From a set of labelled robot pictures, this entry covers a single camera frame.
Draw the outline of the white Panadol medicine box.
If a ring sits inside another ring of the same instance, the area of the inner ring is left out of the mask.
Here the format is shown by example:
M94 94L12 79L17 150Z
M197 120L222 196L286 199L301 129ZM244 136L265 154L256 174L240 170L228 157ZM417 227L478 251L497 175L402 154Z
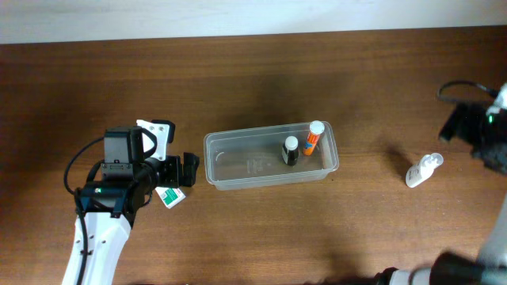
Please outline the white Panadol medicine box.
M183 191L179 188L157 187L155 191L158 193L161 201L168 209L173 208L186 198Z

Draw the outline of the white spray bottle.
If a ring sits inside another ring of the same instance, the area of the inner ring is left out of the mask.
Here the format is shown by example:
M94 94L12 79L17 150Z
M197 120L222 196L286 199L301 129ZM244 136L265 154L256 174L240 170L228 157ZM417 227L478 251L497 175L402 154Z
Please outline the white spray bottle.
M412 165L406 173L406 185L409 188L415 188L422 182L430 178L434 170L441 166L444 158L441 154L433 153L424 155L421 160Z

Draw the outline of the dark bottle with white cap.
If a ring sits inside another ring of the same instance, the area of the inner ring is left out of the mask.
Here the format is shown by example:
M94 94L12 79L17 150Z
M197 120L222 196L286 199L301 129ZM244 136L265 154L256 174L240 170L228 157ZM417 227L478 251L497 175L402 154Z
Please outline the dark bottle with white cap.
M282 158L289 166L297 164L299 158L299 141L295 136L288 136L282 146Z

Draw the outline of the orange tube with white cap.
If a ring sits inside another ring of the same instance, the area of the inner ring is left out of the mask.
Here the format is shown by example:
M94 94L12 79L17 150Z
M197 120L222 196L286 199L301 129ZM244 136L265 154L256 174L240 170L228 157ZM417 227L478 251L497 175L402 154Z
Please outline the orange tube with white cap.
M320 139L320 136L325 130L325 125L322 121L315 120L312 121L309 125L309 133L307 136L307 140L303 147L303 154L306 156L312 155L315 147Z

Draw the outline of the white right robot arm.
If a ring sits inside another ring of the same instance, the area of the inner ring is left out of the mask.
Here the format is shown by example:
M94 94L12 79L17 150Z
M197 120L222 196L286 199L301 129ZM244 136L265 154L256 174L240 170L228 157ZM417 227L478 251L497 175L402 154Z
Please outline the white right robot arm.
M443 92L453 86L473 86L487 93L493 101L465 101L446 97ZM455 80L444 83L436 92L440 101L456 105L439 133L445 142L453 138L472 146L471 156L490 170L506 174L506 86L491 89L477 82ZM452 251L441 253L428 267L413 270L387 268L363 284L505 284L506 283L506 203L501 205L496 224L471 260Z

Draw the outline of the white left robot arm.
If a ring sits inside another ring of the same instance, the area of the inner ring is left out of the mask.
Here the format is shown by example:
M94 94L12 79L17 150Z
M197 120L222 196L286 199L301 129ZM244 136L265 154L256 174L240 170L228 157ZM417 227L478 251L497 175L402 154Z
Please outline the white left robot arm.
M76 211L74 244L65 284L110 284L129 239L137 211L158 195L167 208L196 182L198 156L171 156L175 125L137 120L112 127L100 137L104 157L90 169L83 187L70 191Z

